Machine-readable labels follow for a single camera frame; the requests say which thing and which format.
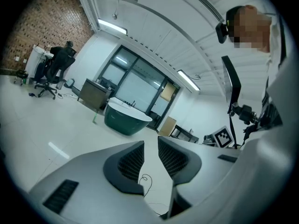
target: brown brick wall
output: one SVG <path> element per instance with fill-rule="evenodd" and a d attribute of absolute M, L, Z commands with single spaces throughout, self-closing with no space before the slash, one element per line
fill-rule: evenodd
<path fill-rule="evenodd" d="M 33 45 L 44 48 L 74 43 L 77 53 L 93 35 L 79 0 L 32 0 L 24 10 L 7 40 L 0 69 L 25 69 Z"/>

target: white tiled floor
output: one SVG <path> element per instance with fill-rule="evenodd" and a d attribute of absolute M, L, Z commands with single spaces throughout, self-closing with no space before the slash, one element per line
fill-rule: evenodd
<path fill-rule="evenodd" d="M 5 163 L 16 184 L 29 191 L 39 180 L 64 165 L 70 159 L 84 153 L 112 147 L 122 143 L 144 140 L 145 162 L 140 171 L 153 179 L 145 201 L 157 213 L 168 210 L 172 180 L 158 157 L 157 133 L 145 128 L 132 136 L 122 135 L 104 124 L 104 116 L 98 115 L 70 96 L 52 99 L 45 92 L 36 95 L 41 88 L 13 83 L 14 77 L 0 76 L 0 142 L 5 153 Z M 65 87 L 59 93 L 72 93 Z M 57 153 L 54 144 L 65 155 Z M 141 180 L 145 192 L 150 186 Z"/>

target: office chair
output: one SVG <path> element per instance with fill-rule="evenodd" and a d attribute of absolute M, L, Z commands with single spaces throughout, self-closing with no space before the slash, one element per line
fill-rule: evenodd
<path fill-rule="evenodd" d="M 45 91 L 49 91 L 54 97 L 56 98 L 55 94 L 57 94 L 57 89 L 54 89 L 50 87 L 50 84 L 57 84 L 60 81 L 62 81 L 64 77 L 64 72 L 67 68 L 70 67 L 75 62 L 75 58 L 68 55 L 68 53 L 65 50 L 61 50 L 58 52 L 57 57 L 51 64 L 51 66 L 46 70 L 46 78 L 47 82 L 43 85 L 37 84 L 34 86 L 36 89 L 37 87 L 43 88 L 43 90 L 37 95 L 38 97 L 41 97 Z"/>

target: black monitor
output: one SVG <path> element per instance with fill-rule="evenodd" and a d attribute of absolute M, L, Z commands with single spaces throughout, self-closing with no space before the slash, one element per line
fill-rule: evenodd
<path fill-rule="evenodd" d="M 228 113 L 230 113 L 233 103 L 238 101 L 241 83 L 229 57 L 223 56 L 221 59 L 223 63 L 225 95 L 226 101 L 229 103 Z"/>

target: freestanding bathtub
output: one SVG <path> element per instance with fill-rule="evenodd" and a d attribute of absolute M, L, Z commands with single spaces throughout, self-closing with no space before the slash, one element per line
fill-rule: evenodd
<path fill-rule="evenodd" d="M 151 121 L 151 117 L 125 103 L 123 105 L 116 102 L 107 104 L 105 124 L 122 134 L 135 134 Z"/>

